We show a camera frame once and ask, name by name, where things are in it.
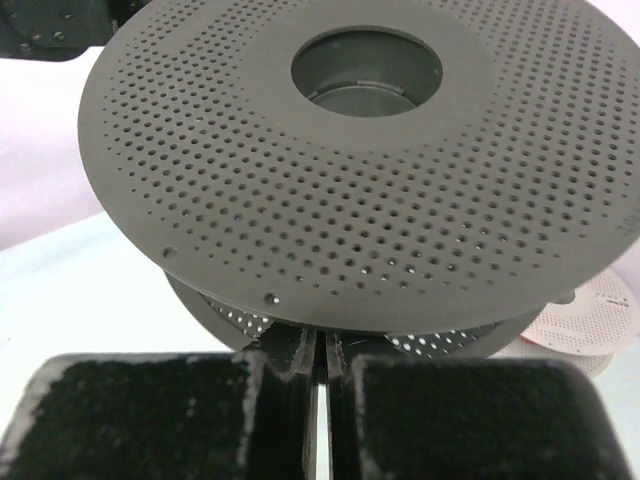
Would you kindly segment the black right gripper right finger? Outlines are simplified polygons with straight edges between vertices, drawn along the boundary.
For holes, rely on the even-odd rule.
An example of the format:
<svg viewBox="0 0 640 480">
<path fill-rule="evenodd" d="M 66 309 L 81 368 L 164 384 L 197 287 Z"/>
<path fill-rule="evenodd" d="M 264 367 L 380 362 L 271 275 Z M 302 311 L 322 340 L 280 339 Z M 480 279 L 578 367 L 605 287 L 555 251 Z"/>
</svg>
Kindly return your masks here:
<svg viewBox="0 0 640 480">
<path fill-rule="evenodd" d="M 628 479 L 604 404 L 556 360 L 415 359 L 330 334 L 335 479 Z"/>
</svg>

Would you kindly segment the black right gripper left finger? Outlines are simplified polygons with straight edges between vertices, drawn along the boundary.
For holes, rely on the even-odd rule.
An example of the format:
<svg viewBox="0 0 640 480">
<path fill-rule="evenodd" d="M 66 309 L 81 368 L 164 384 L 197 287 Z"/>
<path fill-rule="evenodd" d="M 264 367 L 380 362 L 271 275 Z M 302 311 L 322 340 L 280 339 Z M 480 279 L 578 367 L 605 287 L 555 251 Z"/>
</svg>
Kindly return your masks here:
<svg viewBox="0 0 640 480">
<path fill-rule="evenodd" d="M 5 479 L 310 479 L 312 333 L 237 353 L 57 356 L 1 441 Z"/>
</svg>

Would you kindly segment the black filament spool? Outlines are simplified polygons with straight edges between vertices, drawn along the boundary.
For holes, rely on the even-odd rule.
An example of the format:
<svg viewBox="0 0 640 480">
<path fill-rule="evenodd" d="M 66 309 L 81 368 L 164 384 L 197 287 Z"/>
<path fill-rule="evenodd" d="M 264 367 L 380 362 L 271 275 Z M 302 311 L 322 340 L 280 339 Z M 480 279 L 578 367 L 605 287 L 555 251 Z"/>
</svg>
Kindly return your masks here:
<svg viewBox="0 0 640 480">
<path fill-rule="evenodd" d="M 639 235 L 639 47 L 586 1 L 154 1 L 78 137 L 234 349 L 289 324 L 486 355 Z"/>
</svg>

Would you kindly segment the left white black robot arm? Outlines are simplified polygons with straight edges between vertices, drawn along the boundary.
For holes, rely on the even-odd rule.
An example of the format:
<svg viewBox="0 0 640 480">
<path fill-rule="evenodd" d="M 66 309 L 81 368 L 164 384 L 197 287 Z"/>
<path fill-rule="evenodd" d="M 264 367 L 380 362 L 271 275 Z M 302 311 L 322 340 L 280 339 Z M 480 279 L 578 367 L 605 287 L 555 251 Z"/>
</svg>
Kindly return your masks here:
<svg viewBox="0 0 640 480">
<path fill-rule="evenodd" d="M 1 0 L 3 59 L 63 62 L 106 45 L 140 0 Z"/>
</svg>

